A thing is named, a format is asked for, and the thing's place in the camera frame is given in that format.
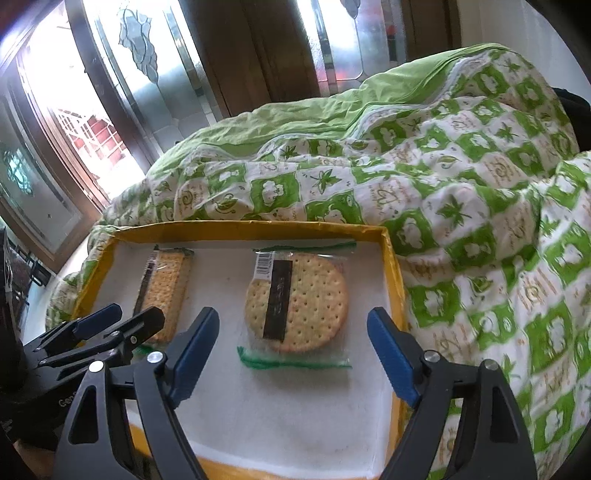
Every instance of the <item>metal screw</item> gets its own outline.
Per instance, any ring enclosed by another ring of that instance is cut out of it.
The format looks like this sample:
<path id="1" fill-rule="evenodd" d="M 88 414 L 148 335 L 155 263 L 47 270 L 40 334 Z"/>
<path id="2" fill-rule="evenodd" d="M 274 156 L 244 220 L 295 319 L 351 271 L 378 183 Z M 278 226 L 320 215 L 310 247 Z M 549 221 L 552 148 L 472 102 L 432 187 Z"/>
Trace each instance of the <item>metal screw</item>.
<path id="1" fill-rule="evenodd" d="M 88 367 L 88 370 L 90 370 L 91 372 L 93 372 L 95 374 L 95 373 L 103 370 L 104 366 L 105 366 L 105 364 L 103 362 L 101 362 L 100 360 L 97 360 L 96 362 L 92 362 L 90 364 L 90 366 Z"/>
<path id="2" fill-rule="evenodd" d="M 427 362 L 432 364 L 436 364 L 439 360 L 441 360 L 441 355 L 439 355 L 439 353 L 435 350 L 427 350 L 423 357 Z"/>
<path id="3" fill-rule="evenodd" d="M 484 368 L 488 370 L 496 370 L 499 368 L 499 364 L 496 363 L 492 358 L 484 360 Z"/>
<path id="4" fill-rule="evenodd" d="M 157 364 L 164 358 L 164 354 L 162 352 L 152 352 L 147 356 L 148 362 L 151 364 Z"/>

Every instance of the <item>black label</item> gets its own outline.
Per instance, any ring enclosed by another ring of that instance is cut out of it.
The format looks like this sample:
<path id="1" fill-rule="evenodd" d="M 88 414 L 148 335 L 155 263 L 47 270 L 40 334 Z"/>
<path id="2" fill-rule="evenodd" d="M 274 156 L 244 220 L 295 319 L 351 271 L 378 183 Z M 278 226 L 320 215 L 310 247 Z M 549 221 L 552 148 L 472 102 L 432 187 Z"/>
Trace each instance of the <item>black label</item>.
<path id="1" fill-rule="evenodd" d="M 150 254 L 150 257 L 148 259 L 148 265 L 146 266 L 146 271 L 144 272 L 144 278 L 142 278 L 142 283 L 139 286 L 138 298 L 135 301 L 133 315 L 137 315 L 139 312 L 142 311 L 142 305 L 144 304 L 144 297 L 146 296 L 146 292 L 148 291 L 148 284 L 150 283 L 150 278 L 152 278 L 152 274 L 154 273 L 155 266 L 156 266 L 156 256 L 154 254 Z"/>
<path id="2" fill-rule="evenodd" d="M 269 292 L 265 327 L 262 332 L 263 338 L 281 342 L 285 338 L 290 290 L 291 261 L 275 260 L 273 262 L 273 272 L 271 273 L 271 291 Z"/>

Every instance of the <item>barcode label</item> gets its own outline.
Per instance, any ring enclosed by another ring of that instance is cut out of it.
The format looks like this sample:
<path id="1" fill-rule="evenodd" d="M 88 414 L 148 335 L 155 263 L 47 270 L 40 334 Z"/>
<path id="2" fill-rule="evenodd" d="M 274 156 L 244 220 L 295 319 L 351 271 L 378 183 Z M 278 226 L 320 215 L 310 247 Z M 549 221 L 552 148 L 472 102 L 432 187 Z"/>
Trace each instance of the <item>barcode label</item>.
<path id="1" fill-rule="evenodd" d="M 260 278 L 261 280 L 271 281 L 274 257 L 275 252 L 257 252 L 255 274 L 253 278 Z"/>

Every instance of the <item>plastic bag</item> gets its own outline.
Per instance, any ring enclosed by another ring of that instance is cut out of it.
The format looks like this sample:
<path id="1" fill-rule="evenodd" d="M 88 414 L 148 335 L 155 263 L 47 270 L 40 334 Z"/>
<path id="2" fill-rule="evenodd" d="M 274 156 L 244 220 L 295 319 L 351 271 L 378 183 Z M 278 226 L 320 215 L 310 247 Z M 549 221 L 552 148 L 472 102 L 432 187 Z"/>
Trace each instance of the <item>plastic bag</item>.
<path id="1" fill-rule="evenodd" d="M 238 346 L 250 368 L 351 366 L 345 259 L 305 250 L 256 252 Z"/>
<path id="2" fill-rule="evenodd" d="M 147 342 L 166 345 L 177 330 L 178 314 L 193 262 L 192 250 L 186 248 L 154 248 L 142 276 L 134 315 L 148 307 L 158 307 L 164 313 L 164 327 Z"/>

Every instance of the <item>green bedsheet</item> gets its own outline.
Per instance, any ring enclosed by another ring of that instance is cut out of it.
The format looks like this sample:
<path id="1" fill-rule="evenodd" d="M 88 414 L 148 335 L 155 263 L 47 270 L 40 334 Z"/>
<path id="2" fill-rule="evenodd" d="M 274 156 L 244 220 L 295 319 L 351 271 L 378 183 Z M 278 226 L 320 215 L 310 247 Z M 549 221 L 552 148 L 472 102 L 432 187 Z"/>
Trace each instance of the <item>green bedsheet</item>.
<path id="1" fill-rule="evenodd" d="M 591 416 L 590 188 L 590 155 L 533 65 L 498 45 L 441 53 L 331 98 L 265 105 L 172 148 L 107 208 L 47 325 L 69 319 L 117 228 L 385 225 L 412 333 L 450 361 L 501 364 L 546 479 Z M 459 413 L 452 405 L 433 478 Z"/>

